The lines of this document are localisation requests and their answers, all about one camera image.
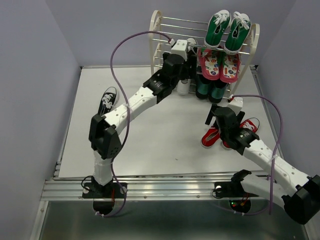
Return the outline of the white sneaker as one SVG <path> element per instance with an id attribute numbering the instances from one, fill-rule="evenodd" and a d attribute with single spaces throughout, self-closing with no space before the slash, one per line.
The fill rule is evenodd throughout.
<path id="1" fill-rule="evenodd" d="M 181 96 L 185 96 L 190 91 L 191 79 L 180 80 L 177 84 L 177 93 Z"/>

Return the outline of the black canvas sneaker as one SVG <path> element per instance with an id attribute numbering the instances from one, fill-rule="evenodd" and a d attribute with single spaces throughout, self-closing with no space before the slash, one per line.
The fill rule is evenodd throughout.
<path id="1" fill-rule="evenodd" d="M 101 97 L 98 114 L 100 116 L 103 116 L 111 112 L 118 102 L 118 99 L 119 95 L 117 88 L 114 86 L 110 86 L 109 88 L 107 88 Z"/>
<path id="2" fill-rule="evenodd" d="M 195 77 L 197 74 L 197 57 L 198 57 L 198 42 L 194 38 L 188 38 L 188 62 L 190 64 L 190 76 Z"/>

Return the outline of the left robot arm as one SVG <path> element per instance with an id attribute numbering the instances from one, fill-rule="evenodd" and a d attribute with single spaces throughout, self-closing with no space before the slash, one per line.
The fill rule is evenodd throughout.
<path id="1" fill-rule="evenodd" d="M 179 81 L 191 79 L 197 70 L 197 55 L 189 52 L 186 57 L 179 54 L 164 53 L 162 68 L 155 72 L 142 87 L 124 104 L 102 116 L 92 117 L 89 141 L 95 154 L 94 172 L 89 191 L 100 197 L 111 193 L 113 159 L 123 148 L 119 135 L 141 113 L 159 104 L 168 97 Z"/>

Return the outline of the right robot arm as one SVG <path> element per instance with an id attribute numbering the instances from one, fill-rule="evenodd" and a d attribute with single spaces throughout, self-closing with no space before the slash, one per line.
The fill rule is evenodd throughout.
<path id="1" fill-rule="evenodd" d="M 283 208 L 296 223 L 304 225 L 320 211 L 320 177 L 313 177 L 296 169 L 274 153 L 249 128 L 240 127 L 245 113 L 235 113 L 230 107 L 213 104 L 206 124 L 215 118 L 214 125 L 220 139 L 241 156 L 254 162 L 270 175 L 270 180 L 261 179 L 248 170 L 233 175 L 230 186 L 235 195 L 249 193 L 269 200 Z"/>

